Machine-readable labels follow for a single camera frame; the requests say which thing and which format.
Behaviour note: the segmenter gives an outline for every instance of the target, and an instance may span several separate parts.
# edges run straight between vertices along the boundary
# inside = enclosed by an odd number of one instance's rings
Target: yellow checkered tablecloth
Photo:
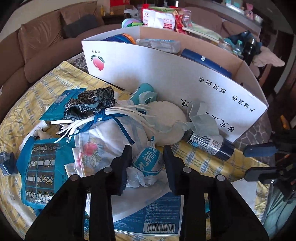
[[[87,73],[77,69],[67,62],[62,62],[58,67],[48,73],[34,86],[32,86],[13,106],[10,113],[0,125],[0,151],[14,152],[19,156],[18,147],[25,136],[39,122],[41,107],[44,104],[52,104],[66,89],[87,88],[96,89],[109,86],[106,82],[99,80]],[[115,87],[113,89],[120,93],[119,99],[128,99],[129,95]],[[244,172],[250,167],[264,167],[265,164],[253,159],[246,158],[242,152],[235,150],[228,161],[221,161],[218,158],[208,155],[180,141],[172,146],[174,154],[181,157],[185,164],[203,175],[215,176],[222,174],[230,181],[235,181],[244,176]],[[16,232],[22,237],[32,222],[35,220],[33,210],[24,205],[20,198],[21,177],[19,174],[3,176],[0,174],[0,207],[7,220]],[[255,202],[255,214],[262,218],[268,197],[269,185],[257,183],[257,196]],[[117,240],[128,241],[173,241],[178,236],[151,237],[116,234]]]

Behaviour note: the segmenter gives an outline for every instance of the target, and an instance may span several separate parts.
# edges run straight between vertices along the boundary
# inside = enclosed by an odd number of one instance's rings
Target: teal pouch
[[[43,209],[68,179],[64,165],[75,162],[70,143],[63,138],[36,140],[30,137],[17,160],[22,177],[21,199],[32,208]]]
[[[78,95],[85,91],[86,88],[66,90],[59,98],[48,108],[41,116],[41,121],[58,121],[64,118],[65,105],[72,99],[78,99]]]

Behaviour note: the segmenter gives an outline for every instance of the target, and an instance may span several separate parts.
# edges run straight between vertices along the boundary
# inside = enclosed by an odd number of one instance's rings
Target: blue bag
[[[36,140],[30,137],[17,160],[22,177],[21,199],[32,208],[43,209],[68,179],[64,165],[75,162],[70,143],[63,138]]]

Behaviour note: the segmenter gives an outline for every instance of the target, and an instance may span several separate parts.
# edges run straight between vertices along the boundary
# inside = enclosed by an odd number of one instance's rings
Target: white cardboard box
[[[232,73],[229,79],[189,59],[143,46],[100,41],[126,33],[138,38],[181,41]],[[136,26],[117,29],[82,40],[89,74],[133,92],[149,83],[158,100],[179,106],[185,113],[190,101],[206,102],[207,112],[215,117],[220,134],[234,142],[267,110],[268,103],[247,64],[236,56],[206,41],[168,30]],[[95,67],[91,57],[103,58],[104,68]]]

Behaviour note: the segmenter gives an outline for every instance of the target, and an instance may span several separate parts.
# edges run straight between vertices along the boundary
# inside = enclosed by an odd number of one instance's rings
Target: blue drawstring
[[[106,115],[105,114],[105,108],[102,108],[100,110],[100,112],[96,113],[94,115],[94,120],[86,123],[84,125],[84,127],[82,127],[81,129],[80,128],[77,128],[79,130],[78,133],[76,134],[73,134],[73,135],[70,135],[70,136],[75,136],[75,135],[78,135],[80,132],[85,132],[87,130],[89,130],[91,128],[91,126],[93,124],[95,124],[99,118],[102,118],[100,121],[107,121],[107,120],[110,120],[110,119],[113,119],[116,121],[116,123],[119,125],[121,131],[123,132],[123,134],[125,135],[125,137],[127,138],[128,142],[132,145],[134,144],[135,142],[132,140],[132,138],[130,137],[130,135],[128,134],[128,132],[126,131],[126,129],[124,128],[124,126],[121,124],[121,122],[116,119],[116,117],[123,117],[123,116],[127,116],[127,115],[124,115],[124,114],[119,114],[119,113],[116,113],[116,114],[110,114],[110,115]]]

